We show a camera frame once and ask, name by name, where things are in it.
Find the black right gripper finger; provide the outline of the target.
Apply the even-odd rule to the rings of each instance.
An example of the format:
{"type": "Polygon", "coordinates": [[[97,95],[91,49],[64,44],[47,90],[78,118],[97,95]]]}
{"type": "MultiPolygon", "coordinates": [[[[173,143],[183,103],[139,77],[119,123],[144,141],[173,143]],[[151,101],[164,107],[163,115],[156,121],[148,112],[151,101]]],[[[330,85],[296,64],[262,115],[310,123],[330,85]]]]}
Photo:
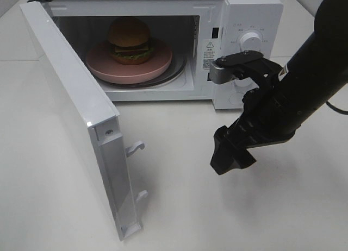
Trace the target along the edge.
{"type": "Polygon", "coordinates": [[[245,169],[256,162],[256,159],[250,154],[246,148],[234,149],[234,168],[245,169]]]}
{"type": "Polygon", "coordinates": [[[210,165],[218,175],[223,175],[233,169],[239,169],[239,165],[233,156],[233,147],[226,139],[228,128],[220,127],[213,136],[214,151],[210,165]]]}

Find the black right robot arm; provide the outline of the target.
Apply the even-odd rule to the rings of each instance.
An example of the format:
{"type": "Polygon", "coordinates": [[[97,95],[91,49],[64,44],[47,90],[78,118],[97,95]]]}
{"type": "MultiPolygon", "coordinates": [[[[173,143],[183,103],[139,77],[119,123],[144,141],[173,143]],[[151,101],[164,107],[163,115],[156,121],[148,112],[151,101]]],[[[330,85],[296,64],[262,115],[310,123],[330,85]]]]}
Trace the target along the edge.
{"type": "Polygon", "coordinates": [[[255,162],[250,148],[284,143],[300,125],[347,83],[347,0],[323,0],[314,31],[286,65],[256,51],[227,55],[210,63],[210,79],[224,84],[252,79],[243,112],[214,134],[210,161],[217,174],[255,162]]]}

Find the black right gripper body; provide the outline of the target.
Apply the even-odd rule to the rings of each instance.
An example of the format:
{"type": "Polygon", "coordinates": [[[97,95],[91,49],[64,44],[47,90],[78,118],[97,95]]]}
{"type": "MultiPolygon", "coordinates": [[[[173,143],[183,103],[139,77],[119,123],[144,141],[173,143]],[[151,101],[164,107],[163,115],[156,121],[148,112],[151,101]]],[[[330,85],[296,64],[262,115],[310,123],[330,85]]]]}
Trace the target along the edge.
{"type": "Polygon", "coordinates": [[[248,60],[231,67],[238,79],[251,78],[258,87],[243,97],[243,113],[228,128],[225,138],[235,148],[254,148],[284,143],[294,131],[282,133],[275,126],[284,114],[284,99],[274,99],[276,78],[282,67],[265,58],[248,60]]]}

